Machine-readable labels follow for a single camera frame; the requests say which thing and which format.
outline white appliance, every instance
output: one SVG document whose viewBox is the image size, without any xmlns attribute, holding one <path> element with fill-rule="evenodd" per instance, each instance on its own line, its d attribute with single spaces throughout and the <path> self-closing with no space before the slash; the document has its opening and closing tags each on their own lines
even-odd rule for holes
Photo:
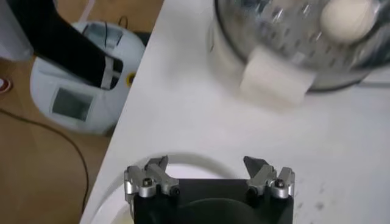
<svg viewBox="0 0 390 224">
<path fill-rule="evenodd" d="M 145 47 L 134 33 L 113 24 L 93 21 L 73 26 L 106 53 L 123 61 L 116 86 L 110 90 L 91 86 L 37 58 L 30 81 L 31 96 L 50 120 L 75 131 L 105 134 L 119 119 Z"/>
</svg>

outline white table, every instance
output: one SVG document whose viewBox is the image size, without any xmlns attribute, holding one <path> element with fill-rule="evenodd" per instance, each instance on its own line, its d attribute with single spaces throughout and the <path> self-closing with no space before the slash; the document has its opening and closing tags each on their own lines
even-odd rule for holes
<svg viewBox="0 0 390 224">
<path fill-rule="evenodd" d="M 390 89 L 310 95 L 284 113 L 247 103 L 210 72 L 212 2 L 164 2 L 81 223 L 128 165 L 165 154 L 226 177 L 248 177 L 245 155 L 292 167 L 295 223 L 390 223 Z"/>
</svg>

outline metal colander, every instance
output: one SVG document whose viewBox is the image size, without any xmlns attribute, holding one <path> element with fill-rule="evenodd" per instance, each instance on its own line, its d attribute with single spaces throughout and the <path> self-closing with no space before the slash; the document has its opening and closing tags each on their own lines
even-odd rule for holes
<svg viewBox="0 0 390 224">
<path fill-rule="evenodd" d="M 324 88 L 337 88 L 388 64 L 390 26 L 374 26 L 370 35 L 354 44 L 335 43 L 320 27 L 328 1 L 215 0 L 215 7 L 223 33 L 243 62 L 263 44 L 286 61 L 333 79 Z"/>
</svg>

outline white plate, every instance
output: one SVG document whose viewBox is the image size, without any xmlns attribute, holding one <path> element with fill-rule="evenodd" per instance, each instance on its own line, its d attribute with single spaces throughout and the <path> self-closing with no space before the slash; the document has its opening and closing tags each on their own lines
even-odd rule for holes
<svg viewBox="0 0 390 224">
<path fill-rule="evenodd" d="M 222 176 L 203 167 L 187 164 L 169 164 L 166 173 L 174 178 L 220 179 Z M 124 185 L 118 187 L 100 206 L 92 224 L 131 224 L 129 205 L 124 199 Z"/>
</svg>

